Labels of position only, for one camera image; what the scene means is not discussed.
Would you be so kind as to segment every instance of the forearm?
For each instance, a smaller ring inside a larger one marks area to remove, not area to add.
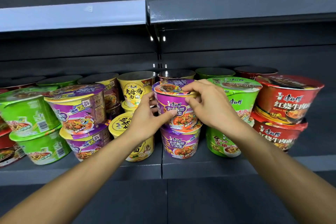
[[[5,214],[0,223],[70,223],[115,172],[137,142],[127,132],[49,182]]]
[[[249,125],[232,140],[301,223],[334,223],[336,189]]]

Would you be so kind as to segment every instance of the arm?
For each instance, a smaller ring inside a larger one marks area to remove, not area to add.
[[[188,98],[196,116],[228,136],[301,223],[335,223],[336,189],[318,175],[265,140],[241,120],[223,89],[207,80],[184,86],[199,92]]]
[[[151,97],[153,93],[143,96],[131,124],[121,136],[27,197],[6,213],[0,224],[71,223],[132,150],[176,115],[172,110],[155,117],[157,108],[150,105],[156,105],[156,101],[150,101]]]

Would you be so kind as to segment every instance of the store shelving unit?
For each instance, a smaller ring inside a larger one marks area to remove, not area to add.
[[[0,8],[0,77],[263,65],[322,81],[289,154],[336,184],[335,0],[0,0]],[[45,166],[24,158],[1,168],[8,204],[0,215],[77,163],[70,153]],[[143,207],[130,213],[116,198]],[[219,223],[218,205],[226,223],[295,223],[244,156],[212,154],[204,134],[186,160],[170,158],[157,136],[153,155],[123,162],[75,223],[172,223],[184,207],[194,213],[186,223]]]

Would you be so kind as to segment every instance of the hand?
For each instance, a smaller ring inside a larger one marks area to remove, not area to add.
[[[154,135],[163,124],[177,115],[176,110],[171,110],[160,116],[154,116],[153,113],[157,112],[158,108],[150,108],[152,105],[157,105],[156,100],[150,100],[153,97],[154,92],[143,95],[139,106],[133,114],[132,121],[125,131],[138,143]]]
[[[205,125],[229,136],[245,123],[237,115],[221,87],[202,79],[182,87],[182,90],[200,94],[196,98],[189,97],[185,100]]]

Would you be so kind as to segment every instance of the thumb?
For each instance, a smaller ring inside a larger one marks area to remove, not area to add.
[[[195,98],[186,98],[185,101],[190,105],[194,112],[198,112],[201,104]]]
[[[169,121],[172,117],[177,115],[177,111],[175,109],[170,110],[168,112],[165,112],[161,115],[159,115],[156,119],[159,121],[160,123],[160,127],[165,124],[167,121]]]

